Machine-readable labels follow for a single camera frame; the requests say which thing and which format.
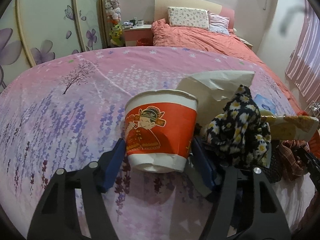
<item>headboard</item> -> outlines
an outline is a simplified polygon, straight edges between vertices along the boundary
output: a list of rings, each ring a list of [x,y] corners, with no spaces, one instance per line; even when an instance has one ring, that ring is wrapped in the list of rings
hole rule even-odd
[[[165,18],[168,22],[168,6],[204,9],[220,16],[229,17],[229,29],[233,29],[235,11],[205,0],[155,0],[154,21]]]

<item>white mug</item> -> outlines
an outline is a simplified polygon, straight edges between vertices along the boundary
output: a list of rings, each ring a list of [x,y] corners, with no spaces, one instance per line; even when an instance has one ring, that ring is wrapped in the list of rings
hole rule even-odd
[[[143,26],[143,20],[138,20],[138,26]]]

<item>red duvet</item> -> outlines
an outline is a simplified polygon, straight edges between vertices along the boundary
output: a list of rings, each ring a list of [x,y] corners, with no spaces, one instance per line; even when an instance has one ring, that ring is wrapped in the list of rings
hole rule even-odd
[[[153,23],[152,32],[154,34],[154,46],[183,47],[217,52],[261,66],[274,79],[295,112],[297,113],[300,111],[299,104],[291,91],[287,89],[280,78],[273,73],[273,71],[264,64],[253,51],[238,39],[233,33],[233,30],[229,30],[230,36],[227,36],[198,28],[170,27],[165,23],[165,19],[161,19]]]

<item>nightstand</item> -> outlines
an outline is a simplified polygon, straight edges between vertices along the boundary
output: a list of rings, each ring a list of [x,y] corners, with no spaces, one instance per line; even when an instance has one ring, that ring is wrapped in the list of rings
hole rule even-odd
[[[245,39],[238,37],[249,49],[252,50],[253,45],[247,42]]]
[[[153,39],[151,27],[151,24],[145,24],[143,26],[134,26],[129,29],[124,29],[125,45],[127,47],[137,46],[137,40],[139,39]]]

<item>dark mug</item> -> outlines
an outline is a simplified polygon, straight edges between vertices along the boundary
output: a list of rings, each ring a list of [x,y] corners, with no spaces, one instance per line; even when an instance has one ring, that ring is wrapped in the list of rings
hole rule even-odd
[[[136,20],[130,20],[129,22],[133,23],[133,26],[136,26]]]

